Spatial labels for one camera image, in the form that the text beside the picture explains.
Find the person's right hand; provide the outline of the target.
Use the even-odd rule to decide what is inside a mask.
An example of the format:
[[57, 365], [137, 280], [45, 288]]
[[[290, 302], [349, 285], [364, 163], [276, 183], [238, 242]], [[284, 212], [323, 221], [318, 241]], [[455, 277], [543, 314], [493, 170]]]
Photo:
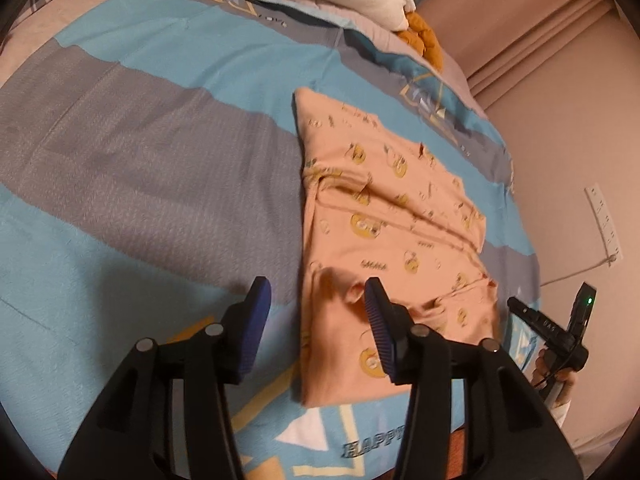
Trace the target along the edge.
[[546, 347], [538, 352], [530, 382], [535, 389], [541, 389], [554, 380], [555, 385], [560, 387], [560, 392], [555, 398], [554, 405], [561, 406], [570, 403], [570, 400], [572, 400], [573, 390], [577, 384], [577, 373], [571, 368], [563, 368], [551, 373], [551, 358], [547, 356], [549, 353], [550, 351]]

